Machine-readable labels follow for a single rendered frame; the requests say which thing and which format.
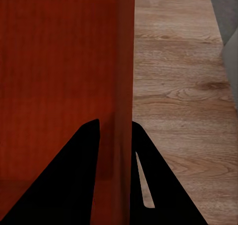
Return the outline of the storage box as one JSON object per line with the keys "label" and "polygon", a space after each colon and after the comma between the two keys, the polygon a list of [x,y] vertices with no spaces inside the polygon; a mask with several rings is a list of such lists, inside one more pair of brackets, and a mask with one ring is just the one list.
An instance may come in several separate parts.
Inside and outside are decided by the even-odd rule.
{"label": "storage box", "polygon": [[90,225],[130,225],[135,0],[0,0],[0,222],[100,121]]}

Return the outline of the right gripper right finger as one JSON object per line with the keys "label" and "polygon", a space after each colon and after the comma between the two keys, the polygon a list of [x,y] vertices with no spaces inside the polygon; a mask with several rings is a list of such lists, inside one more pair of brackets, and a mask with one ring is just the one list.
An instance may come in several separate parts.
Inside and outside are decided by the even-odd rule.
{"label": "right gripper right finger", "polygon": [[[144,206],[138,154],[155,208]],[[144,128],[132,122],[130,225],[208,225]]]}

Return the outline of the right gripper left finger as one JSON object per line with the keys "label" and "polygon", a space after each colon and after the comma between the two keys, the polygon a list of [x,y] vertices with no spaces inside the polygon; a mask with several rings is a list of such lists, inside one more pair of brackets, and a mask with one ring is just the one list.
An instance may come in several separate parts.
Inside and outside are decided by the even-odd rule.
{"label": "right gripper left finger", "polygon": [[0,225],[90,225],[100,121],[83,124]]}

